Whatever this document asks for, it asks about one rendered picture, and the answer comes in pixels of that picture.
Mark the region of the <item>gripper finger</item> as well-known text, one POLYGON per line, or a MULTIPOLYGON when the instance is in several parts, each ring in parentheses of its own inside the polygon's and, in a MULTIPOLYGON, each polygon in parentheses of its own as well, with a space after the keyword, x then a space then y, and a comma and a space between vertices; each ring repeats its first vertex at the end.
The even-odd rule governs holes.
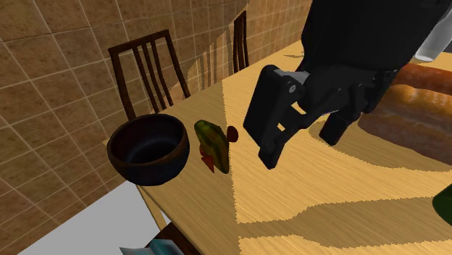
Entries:
POLYGON ((286 72, 273 64, 260 72, 243 127, 259 147, 258 156, 269 170, 276 167, 284 145, 332 107, 334 91, 311 100, 304 83, 309 73, 286 72))

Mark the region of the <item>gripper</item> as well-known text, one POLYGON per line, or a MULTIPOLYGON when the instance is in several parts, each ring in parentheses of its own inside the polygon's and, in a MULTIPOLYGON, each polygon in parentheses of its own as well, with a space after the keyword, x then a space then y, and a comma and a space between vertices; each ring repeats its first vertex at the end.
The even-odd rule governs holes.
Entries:
MULTIPOLYGON (((324 67, 397 72, 424 43, 452 0, 312 0, 301 35, 304 59, 298 71, 324 67)), ((330 146, 361 112, 329 115, 319 137, 330 146)))

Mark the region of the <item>light wooden table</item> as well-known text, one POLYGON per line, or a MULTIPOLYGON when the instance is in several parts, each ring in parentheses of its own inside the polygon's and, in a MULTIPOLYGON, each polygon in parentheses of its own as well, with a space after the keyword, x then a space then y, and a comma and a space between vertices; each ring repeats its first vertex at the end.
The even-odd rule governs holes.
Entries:
POLYGON ((336 146, 323 119, 296 133, 268 170, 243 121, 261 68, 295 69, 295 42, 167 109, 188 131, 190 155, 164 185, 142 187, 159 226, 171 220, 205 255, 452 255, 452 226, 432 198, 452 183, 452 166, 351 125, 336 146), (194 124, 238 131, 230 171, 202 159, 194 124))

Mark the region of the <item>watermelon slice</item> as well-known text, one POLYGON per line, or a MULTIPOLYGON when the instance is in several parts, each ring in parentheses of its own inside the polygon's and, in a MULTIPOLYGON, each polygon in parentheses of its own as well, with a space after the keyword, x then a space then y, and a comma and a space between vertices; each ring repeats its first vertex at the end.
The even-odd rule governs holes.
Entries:
POLYGON ((227 174, 230 171, 229 141, 221 127, 199 120, 194 124, 194 130, 204 152, 202 159, 211 170, 216 167, 227 174))

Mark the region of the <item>dark wooden slat-back chair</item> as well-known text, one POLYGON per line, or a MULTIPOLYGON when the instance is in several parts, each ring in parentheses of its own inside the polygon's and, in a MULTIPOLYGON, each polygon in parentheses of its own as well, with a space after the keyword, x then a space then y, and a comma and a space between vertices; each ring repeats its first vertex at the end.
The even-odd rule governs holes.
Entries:
POLYGON ((241 12, 234 20, 233 27, 233 71, 237 73, 249 66, 247 47, 246 11, 241 12))
POLYGON ((158 83, 156 81, 156 76, 154 74, 154 66, 151 63, 151 55, 150 55, 150 53, 148 51, 148 44, 150 44, 151 47, 152 47, 152 54, 154 56, 154 62, 155 62, 156 71, 157 71, 160 83, 162 84, 162 88, 163 88, 164 94, 166 96, 166 99, 167 99, 169 105, 172 106, 174 104, 173 100, 172 100, 172 98, 170 96, 170 92, 169 92, 169 89, 167 87, 167 84, 166 84, 166 82, 164 80, 164 76, 163 76, 163 72, 162 72, 162 66, 160 64, 159 54, 157 52, 156 40, 158 40, 160 38, 164 38, 165 39, 165 42, 166 42, 166 45, 167 45, 167 48, 168 48, 168 51, 169 51, 170 58, 172 60, 172 66, 175 69, 175 73, 177 75, 177 79, 179 81, 179 84, 180 84, 180 86, 182 88, 182 92, 183 92, 184 97, 188 98, 188 97, 191 96, 191 93, 189 91, 188 85, 187 85, 187 83, 185 81, 185 78, 183 76, 182 70, 180 68, 180 63, 178 62, 177 54, 176 54, 176 51, 175 51, 175 47, 173 45, 173 42, 172 42, 172 39, 171 39, 171 36, 170 36, 170 31, 168 29, 161 30, 159 32, 155 32, 155 33, 152 33, 150 35, 146 35, 146 36, 143 36, 141 38, 137 38, 135 40, 128 41, 126 43, 122 43, 122 44, 117 45, 117 46, 113 46, 113 47, 108 49, 108 52, 109 52, 109 55, 111 57, 112 67, 113 67, 113 70, 114 70, 114 75, 116 77, 117 87, 118 87, 120 99, 121 99, 121 102, 122 102, 122 105, 124 107, 125 114, 126 114, 128 120, 135 119, 136 115, 135 115, 135 111, 134 111, 134 108, 133 108, 133 104, 132 104, 132 102, 130 100, 129 93, 127 91, 127 85, 126 85, 126 81, 125 81, 125 78, 124 78, 122 65, 120 63, 120 53, 124 53, 124 52, 129 51, 129 50, 133 51, 133 54, 134 54, 134 57, 135 57, 135 62, 137 64, 137 66, 138 66, 138 71, 139 71, 139 73, 141 75, 141 78, 142 78, 143 84, 144 84, 144 86, 146 88, 148 97, 151 100, 151 104, 152 104, 152 107, 154 109, 154 112, 155 113, 159 113, 160 110, 159 110, 159 108, 157 106, 156 99, 154 98, 154 93, 151 90, 151 86, 150 86, 150 83, 149 83, 148 78, 147 78, 145 67, 143 65, 143 61, 141 59, 141 56, 140 56, 140 53, 139 53, 139 49, 138 49, 139 47, 142 48, 144 59, 146 61, 146 66, 148 68, 149 75, 150 75, 151 81, 152 81, 152 83, 154 85, 154 90, 155 90, 155 92, 157 94, 157 98, 159 100, 161 108, 162 109, 166 109, 167 106, 165 104, 165 101, 163 99, 163 95, 162 95, 162 93, 160 91, 160 88, 158 86, 158 83))

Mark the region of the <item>light brown bread loaf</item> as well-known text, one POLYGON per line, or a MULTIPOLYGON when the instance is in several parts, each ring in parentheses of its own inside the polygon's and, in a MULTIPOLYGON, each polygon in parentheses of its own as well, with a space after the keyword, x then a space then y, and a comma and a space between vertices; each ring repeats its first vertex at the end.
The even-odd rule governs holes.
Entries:
POLYGON ((452 165, 452 95, 399 84, 363 114, 364 131, 423 156, 452 165))

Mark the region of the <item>reddish brown bread loaf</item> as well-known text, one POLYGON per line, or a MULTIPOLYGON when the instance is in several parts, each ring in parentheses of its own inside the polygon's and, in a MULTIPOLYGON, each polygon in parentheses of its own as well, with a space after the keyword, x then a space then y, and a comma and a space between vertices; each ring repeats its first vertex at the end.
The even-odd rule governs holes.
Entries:
POLYGON ((408 63, 398 72, 393 85, 410 85, 452 96, 452 72, 408 63))

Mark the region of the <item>dark brown bowl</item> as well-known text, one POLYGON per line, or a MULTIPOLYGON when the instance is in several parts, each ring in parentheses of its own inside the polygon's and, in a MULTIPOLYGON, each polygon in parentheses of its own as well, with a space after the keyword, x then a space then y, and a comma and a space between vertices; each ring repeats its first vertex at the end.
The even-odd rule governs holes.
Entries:
POLYGON ((190 143, 184 124, 168 114, 146 114, 117 128, 107 154, 124 179, 141 186, 162 185, 184 168, 190 143))

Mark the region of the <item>dark green round thing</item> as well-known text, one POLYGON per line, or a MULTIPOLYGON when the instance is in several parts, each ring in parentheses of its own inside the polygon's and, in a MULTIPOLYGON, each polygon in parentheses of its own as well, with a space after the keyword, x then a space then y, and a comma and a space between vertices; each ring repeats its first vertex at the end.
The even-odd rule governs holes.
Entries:
POLYGON ((452 226, 452 183, 433 197, 432 206, 436 213, 452 226))

